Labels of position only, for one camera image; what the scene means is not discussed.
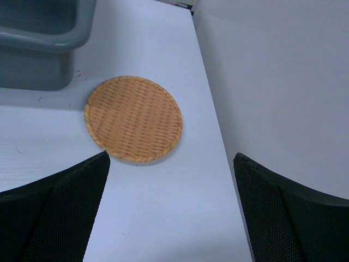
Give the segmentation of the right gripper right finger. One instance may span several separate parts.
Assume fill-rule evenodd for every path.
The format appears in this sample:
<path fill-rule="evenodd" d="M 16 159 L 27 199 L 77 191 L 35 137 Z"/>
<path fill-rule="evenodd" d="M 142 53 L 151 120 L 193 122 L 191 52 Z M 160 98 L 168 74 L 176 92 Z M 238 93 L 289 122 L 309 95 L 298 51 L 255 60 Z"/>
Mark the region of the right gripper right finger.
<path fill-rule="evenodd" d="M 348 261 L 348 200 L 237 153 L 239 199 L 254 261 Z"/>

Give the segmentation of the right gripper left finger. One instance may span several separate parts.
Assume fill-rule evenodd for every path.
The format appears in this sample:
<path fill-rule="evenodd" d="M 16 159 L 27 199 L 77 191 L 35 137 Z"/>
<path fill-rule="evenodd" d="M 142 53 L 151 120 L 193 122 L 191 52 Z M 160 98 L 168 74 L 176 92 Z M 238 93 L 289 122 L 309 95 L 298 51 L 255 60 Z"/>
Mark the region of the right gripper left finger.
<path fill-rule="evenodd" d="M 83 261 L 109 169 L 102 152 L 1 192 L 1 261 Z"/>

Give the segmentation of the round orange woven tray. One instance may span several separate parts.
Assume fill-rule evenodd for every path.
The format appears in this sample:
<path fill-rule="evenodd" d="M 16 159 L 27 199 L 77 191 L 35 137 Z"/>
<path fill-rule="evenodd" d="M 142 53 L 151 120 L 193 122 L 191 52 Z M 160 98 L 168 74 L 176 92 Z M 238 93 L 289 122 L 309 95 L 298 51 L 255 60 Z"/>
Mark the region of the round orange woven tray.
<path fill-rule="evenodd" d="M 100 148 L 135 163 L 169 154 L 183 129 L 173 96 L 156 82 L 139 76 L 118 76 L 100 83 L 87 98 L 84 121 Z"/>

